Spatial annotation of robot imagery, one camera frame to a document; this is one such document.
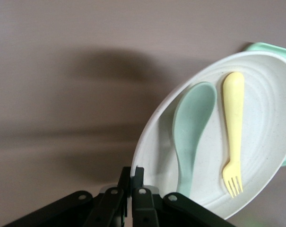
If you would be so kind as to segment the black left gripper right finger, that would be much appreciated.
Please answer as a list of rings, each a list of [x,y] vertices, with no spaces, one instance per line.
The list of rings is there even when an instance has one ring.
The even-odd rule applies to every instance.
[[[157,188],[143,184],[144,168],[136,167],[132,177],[134,227],[232,227],[233,224],[186,196],[171,192],[161,197]]]

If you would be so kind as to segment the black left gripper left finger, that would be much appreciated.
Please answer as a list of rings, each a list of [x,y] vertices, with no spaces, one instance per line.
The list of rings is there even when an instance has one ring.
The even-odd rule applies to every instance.
[[[122,169],[118,184],[94,197],[77,191],[33,211],[7,227],[122,227],[127,216],[130,167]]]

